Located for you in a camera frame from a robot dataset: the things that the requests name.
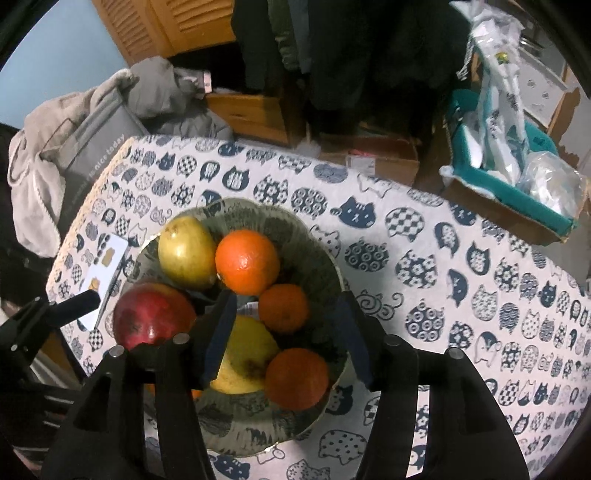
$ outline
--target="wooden louvered door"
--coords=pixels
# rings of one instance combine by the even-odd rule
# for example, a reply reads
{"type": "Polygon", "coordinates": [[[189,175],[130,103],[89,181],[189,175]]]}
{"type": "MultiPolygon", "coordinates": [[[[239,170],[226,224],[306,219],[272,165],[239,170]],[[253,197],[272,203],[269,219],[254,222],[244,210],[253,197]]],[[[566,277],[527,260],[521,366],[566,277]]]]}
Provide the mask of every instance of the wooden louvered door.
{"type": "Polygon", "coordinates": [[[151,0],[175,53],[236,40],[233,0],[151,0]]]}
{"type": "Polygon", "coordinates": [[[92,0],[95,8],[129,65],[175,52],[158,21],[150,0],[92,0]]]}

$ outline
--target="teal container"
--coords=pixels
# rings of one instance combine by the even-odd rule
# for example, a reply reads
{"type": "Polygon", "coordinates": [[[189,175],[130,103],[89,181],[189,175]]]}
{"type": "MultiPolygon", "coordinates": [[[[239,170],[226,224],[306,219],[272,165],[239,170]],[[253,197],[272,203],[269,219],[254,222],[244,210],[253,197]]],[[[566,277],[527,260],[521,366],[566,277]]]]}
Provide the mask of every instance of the teal container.
{"type": "MultiPolygon", "coordinates": [[[[489,190],[501,203],[548,227],[559,237],[568,236],[570,231],[576,227],[575,220],[556,213],[521,190],[489,175],[485,170],[470,165],[466,137],[463,135],[462,129],[455,129],[453,125],[464,112],[475,111],[477,106],[477,93],[471,90],[454,90],[452,93],[452,99],[446,113],[446,121],[452,135],[454,174],[475,187],[489,190]]],[[[531,151],[549,151],[558,155],[552,139],[534,124],[526,121],[525,131],[531,151]]]]}

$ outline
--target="cat print tablecloth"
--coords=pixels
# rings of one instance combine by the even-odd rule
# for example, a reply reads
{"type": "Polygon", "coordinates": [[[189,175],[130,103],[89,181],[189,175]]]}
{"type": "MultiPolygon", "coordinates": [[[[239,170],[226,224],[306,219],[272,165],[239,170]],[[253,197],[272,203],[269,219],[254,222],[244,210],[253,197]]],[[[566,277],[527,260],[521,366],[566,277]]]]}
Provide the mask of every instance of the cat print tablecloth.
{"type": "MultiPolygon", "coordinates": [[[[420,349],[466,352],[505,413],[532,477],[551,461],[587,403],[591,380],[589,302],[574,279],[462,206],[273,149],[169,136],[122,147],[64,239],[47,284],[51,300],[74,295],[100,236],[128,238],[98,328],[88,332],[74,322],[63,329],[88,374],[115,344],[112,310],[126,278],[138,275],[139,247],[184,209],[223,197],[295,213],[387,332],[420,349]]],[[[216,474],[223,480],[353,478],[378,399],[349,372],[311,432],[252,458],[212,453],[216,474]],[[350,445],[349,453],[337,451],[335,439],[350,445]]],[[[428,392],[422,391],[409,474],[422,468],[427,424],[428,392]]],[[[152,431],[148,446],[157,447],[152,431]]]]}

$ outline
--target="blue wall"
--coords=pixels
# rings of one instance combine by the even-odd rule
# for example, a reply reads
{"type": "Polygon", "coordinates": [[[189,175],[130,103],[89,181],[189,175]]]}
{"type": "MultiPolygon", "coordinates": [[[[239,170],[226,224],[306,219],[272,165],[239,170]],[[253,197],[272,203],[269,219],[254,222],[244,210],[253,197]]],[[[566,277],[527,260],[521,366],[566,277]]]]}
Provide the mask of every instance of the blue wall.
{"type": "Polygon", "coordinates": [[[0,122],[22,128],[45,100],[88,90],[126,66],[90,0],[59,0],[0,70],[0,122]]]}

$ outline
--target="metal screw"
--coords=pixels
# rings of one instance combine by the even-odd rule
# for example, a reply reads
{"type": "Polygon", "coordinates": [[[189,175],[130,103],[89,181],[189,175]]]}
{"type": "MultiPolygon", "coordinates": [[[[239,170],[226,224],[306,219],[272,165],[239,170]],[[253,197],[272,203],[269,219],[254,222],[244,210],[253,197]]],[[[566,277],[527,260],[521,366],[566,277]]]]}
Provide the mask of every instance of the metal screw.
{"type": "Polygon", "coordinates": [[[396,336],[396,335],[386,335],[386,338],[384,339],[384,343],[388,346],[400,346],[402,345],[402,342],[400,340],[400,337],[396,336]]]}
{"type": "Polygon", "coordinates": [[[456,347],[450,348],[448,354],[454,360],[461,360],[462,358],[464,358],[464,352],[462,352],[459,348],[456,347]]]}
{"type": "Polygon", "coordinates": [[[123,355],[123,352],[125,352],[125,347],[123,345],[115,345],[109,350],[109,355],[113,358],[117,358],[118,356],[123,355]]]}
{"type": "Polygon", "coordinates": [[[184,345],[185,343],[187,343],[190,339],[190,336],[188,333],[177,333],[174,337],[173,337],[173,343],[175,345],[184,345]]]}

